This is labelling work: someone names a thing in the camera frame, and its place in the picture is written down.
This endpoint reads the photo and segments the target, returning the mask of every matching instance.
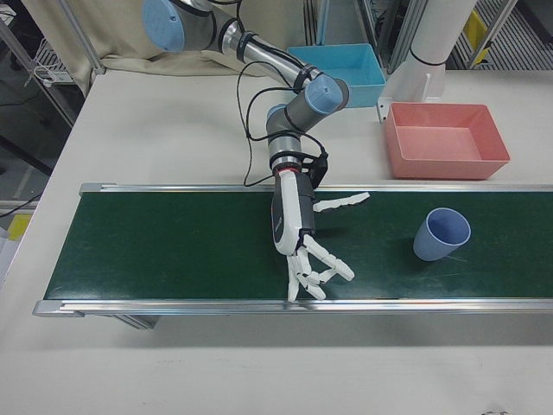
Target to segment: blue joint cap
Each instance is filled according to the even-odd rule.
[[[334,79],[328,75],[319,75],[305,88],[305,100],[309,107],[320,114],[335,112],[344,99],[344,94]]]
[[[282,110],[283,108],[285,108],[286,105],[285,104],[278,104],[278,105],[275,105],[273,106],[271,109],[269,109],[267,111],[267,119],[271,118],[272,115],[277,112],[278,110]]]
[[[181,17],[169,0],[144,0],[142,22],[146,34],[159,49],[181,52],[185,36]]]

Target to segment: white pillar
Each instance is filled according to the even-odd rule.
[[[477,0],[428,0],[407,59],[388,78],[379,103],[381,118],[394,101],[437,101],[445,87],[445,61]]]

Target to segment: plastic cup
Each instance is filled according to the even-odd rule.
[[[419,227],[413,251],[423,261],[436,261],[466,244],[470,233],[468,220],[462,214],[439,207],[432,210]]]

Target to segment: beige curtain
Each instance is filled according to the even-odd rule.
[[[87,93],[91,65],[56,0],[22,0],[42,33]],[[69,4],[97,55],[108,68],[167,75],[221,75],[241,66],[213,52],[161,53],[149,40],[141,21],[142,0],[70,0]],[[223,6],[234,14],[233,6]],[[301,0],[244,0],[245,26],[279,48],[304,43]]]

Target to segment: blue bin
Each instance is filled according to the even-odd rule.
[[[324,73],[344,80],[351,93],[346,107],[375,106],[378,103],[386,81],[371,45],[302,46],[288,51]]]

